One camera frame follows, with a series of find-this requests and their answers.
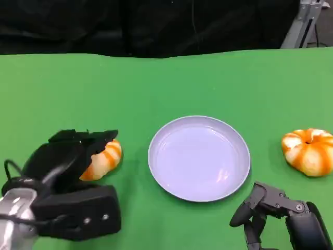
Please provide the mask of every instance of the plate rim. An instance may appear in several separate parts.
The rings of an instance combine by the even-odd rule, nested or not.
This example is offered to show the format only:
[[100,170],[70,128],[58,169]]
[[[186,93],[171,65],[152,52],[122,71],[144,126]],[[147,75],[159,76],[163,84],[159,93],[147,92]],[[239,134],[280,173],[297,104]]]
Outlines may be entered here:
[[[247,151],[247,155],[248,155],[248,166],[247,167],[247,172],[246,172],[246,175],[245,175],[245,178],[227,195],[221,195],[215,199],[208,199],[208,200],[193,200],[193,199],[186,199],[186,198],[183,198],[183,197],[180,197],[179,195],[169,191],[168,189],[166,189],[155,177],[154,175],[154,171],[152,170],[151,168],[151,163],[150,163],[150,160],[149,160],[149,155],[150,155],[150,151],[151,151],[151,148],[152,148],[152,144],[154,142],[154,140],[156,139],[157,135],[167,126],[169,126],[170,124],[178,121],[178,120],[181,120],[181,119],[186,119],[186,118],[193,118],[193,117],[199,117],[199,118],[206,118],[206,119],[212,119],[212,120],[215,120],[215,121],[218,121],[220,123],[223,123],[224,125],[228,126],[229,128],[231,128],[239,137],[240,139],[242,140],[243,144],[245,145],[245,149]],[[240,135],[240,133],[238,133],[238,131],[236,129],[234,129],[232,126],[230,126],[228,123],[224,122],[224,121],[221,121],[217,118],[214,118],[214,117],[210,117],[210,116],[201,116],[201,115],[194,115],[194,116],[183,116],[183,117],[178,117],[176,119],[173,119],[171,121],[169,121],[168,123],[166,123],[165,125],[163,125],[156,133],[155,135],[153,136],[153,138],[151,139],[150,143],[149,143],[149,148],[148,148],[148,154],[147,154],[147,158],[148,158],[148,167],[149,167],[149,170],[150,170],[150,173],[151,175],[153,176],[153,178],[155,179],[155,181],[159,184],[160,187],[162,187],[165,191],[167,191],[169,194],[172,194],[173,196],[179,198],[179,199],[182,199],[182,200],[185,200],[185,201],[189,201],[189,202],[196,202],[196,203],[199,203],[199,202],[202,202],[202,203],[207,203],[207,202],[215,202],[215,201],[219,201],[221,199],[224,199],[224,198],[227,198],[228,196],[234,194],[238,189],[240,189],[240,187],[244,184],[244,182],[247,180],[248,176],[249,176],[249,173],[250,173],[250,169],[251,169],[251,155],[250,155],[250,151],[249,151],[249,147],[246,143],[246,141],[244,140],[244,138]]]

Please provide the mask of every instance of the green tablecloth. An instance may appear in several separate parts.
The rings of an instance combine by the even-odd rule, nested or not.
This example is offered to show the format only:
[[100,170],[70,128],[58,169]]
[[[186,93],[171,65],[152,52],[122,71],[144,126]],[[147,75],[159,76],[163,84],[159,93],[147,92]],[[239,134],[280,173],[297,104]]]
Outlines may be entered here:
[[[246,249],[243,229],[228,224],[255,180],[315,202],[333,235],[333,177],[306,178],[285,163],[280,149],[281,137],[294,129],[333,132],[332,65],[332,48],[170,59],[1,56],[0,160],[22,166],[61,129],[119,129],[124,149],[121,168],[101,181],[118,191],[121,232],[81,243],[39,239],[34,249]],[[179,200],[150,175],[151,138],[187,115],[226,121],[248,143],[251,174],[223,201]],[[0,180],[5,182],[4,171]],[[292,249],[284,220],[269,219],[262,239],[265,247]]]

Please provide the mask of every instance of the silver metal arm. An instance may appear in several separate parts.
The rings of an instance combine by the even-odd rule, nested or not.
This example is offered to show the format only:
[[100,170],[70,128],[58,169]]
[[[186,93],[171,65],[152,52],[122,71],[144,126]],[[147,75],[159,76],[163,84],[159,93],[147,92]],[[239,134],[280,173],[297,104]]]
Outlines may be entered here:
[[[36,197],[33,189],[11,189],[0,199],[0,214],[34,220],[30,205]],[[0,220],[0,250],[31,250],[36,239],[34,227]]]
[[281,48],[305,48],[313,34],[325,0],[301,0],[298,15]]

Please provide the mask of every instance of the metal stand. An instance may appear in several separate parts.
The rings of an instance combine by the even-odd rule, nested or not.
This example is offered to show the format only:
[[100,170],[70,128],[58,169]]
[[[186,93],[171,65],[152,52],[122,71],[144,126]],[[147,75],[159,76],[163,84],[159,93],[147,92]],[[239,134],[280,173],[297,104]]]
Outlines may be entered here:
[[301,0],[300,10],[281,48],[304,48],[314,30],[325,0]]

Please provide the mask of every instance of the pumpkin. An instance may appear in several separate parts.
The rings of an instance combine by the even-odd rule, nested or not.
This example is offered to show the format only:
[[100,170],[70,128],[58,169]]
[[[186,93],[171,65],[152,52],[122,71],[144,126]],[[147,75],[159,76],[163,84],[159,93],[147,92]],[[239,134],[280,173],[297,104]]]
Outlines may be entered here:
[[120,143],[114,139],[112,142],[108,142],[105,146],[105,150],[97,155],[92,155],[92,163],[81,175],[82,181],[95,181],[102,178],[109,171],[116,168],[121,158],[121,146]]
[[324,176],[333,169],[333,136],[320,129],[295,130],[282,138],[287,162],[307,176]]

